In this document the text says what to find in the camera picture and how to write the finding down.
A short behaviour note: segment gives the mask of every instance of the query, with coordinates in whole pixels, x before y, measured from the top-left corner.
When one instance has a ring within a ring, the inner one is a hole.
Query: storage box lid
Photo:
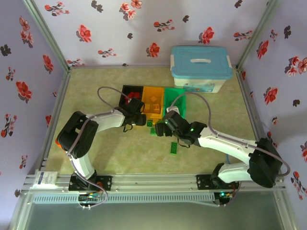
[[[171,51],[174,78],[227,80],[232,77],[228,53],[219,46],[175,46]]]

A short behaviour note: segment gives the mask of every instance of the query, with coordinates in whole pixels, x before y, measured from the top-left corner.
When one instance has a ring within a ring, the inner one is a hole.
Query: floral wallpaper
[[[0,14],[0,229],[5,230],[41,153],[64,70],[22,1],[0,1],[0,8],[5,9]]]
[[[260,116],[256,119],[291,166],[291,174],[284,182],[301,229],[307,226],[307,30],[304,27],[307,15],[301,7],[304,3],[304,0],[282,1],[242,73],[252,95],[250,103],[255,104]]]
[[[128,66],[170,64],[180,45],[224,46],[237,64],[268,0],[34,2],[69,66]]]

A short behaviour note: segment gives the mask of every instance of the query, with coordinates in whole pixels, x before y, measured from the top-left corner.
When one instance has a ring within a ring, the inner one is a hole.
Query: storage box handle
[[[191,59],[192,63],[198,63],[198,62],[203,62],[203,63],[211,63],[210,59],[201,59],[201,58],[197,58],[197,59]]]

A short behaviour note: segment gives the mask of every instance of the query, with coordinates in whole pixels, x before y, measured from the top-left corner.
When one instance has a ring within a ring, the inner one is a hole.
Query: robotic arm
[[[72,147],[78,133],[81,132],[76,146],[71,151],[71,160],[78,173],[85,179],[95,183],[96,170],[92,166],[88,151],[92,145],[95,134],[112,127],[124,127],[134,125],[143,126],[146,124],[146,115],[141,114],[141,108],[144,103],[136,98],[132,98],[128,104],[117,107],[114,111],[105,113],[105,115],[94,116],[88,121],[82,130],[85,121],[92,115],[85,115],[80,111],[72,114],[64,128],[56,138],[56,144],[66,152]],[[82,181],[84,188],[95,190],[95,187]]]
[[[96,183],[97,173],[88,156],[95,134],[112,127],[125,127],[125,132],[127,125],[131,127],[145,125],[146,115],[141,114],[143,105],[143,102],[133,98],[128,104],[100,116],[85,115],[77,111],[59,133],[56,143],[63,150],[69,151],[78,139],[71,151],[73,165],[82,177]],[[215,187],[220,188],[234,181],[251,180],[267,188],[275,185],[281,165],[286,163],[269,140],[262,138],[259,142],[255,142],[232,137],[217,132],[204,123],[190,124],[178,112],[178,109],[169,111],[163,117],[163,122],[155,125],[158,136],[175,136],[178,141],[183,141],[188,146],[196,145],[219,150],[242,161],[236,164],[218,164],[211,175],[211,183]],[[80,182],[83,183],[84,189],[96,190],[93,183],[86,183],[82,178]]]
[[[196,145],[204,148],[219,150],[238,158],[242,163],[224,164],[216,166],[211,175],[212,183],[221,187],[233,181],[251,181],[271,188],[282,163],[280,156],[269,140],[262,138],[259,142],[232,137],[220,132],[213,133],[203,123],[188,123],[176,110],[169,111],[163,117],[162,123],[157,123],[155,129],[158,136],[172,136],[178,138],[188,146]],[[276,158],[263,153],[263,151],[276,156]]]

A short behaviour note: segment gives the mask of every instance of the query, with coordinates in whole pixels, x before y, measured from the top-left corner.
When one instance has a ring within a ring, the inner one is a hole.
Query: green tray
[[[166,108],[170,107],[173,101],[182,93],[186,92],[185,89],[176,89],[176,88],[165,88],[164,91],[164,105],[163,105],[163,116],[166,113]],[[180,115],[185,118],[186,116],[186,96],[180,97],[175,106],[178,107]]]

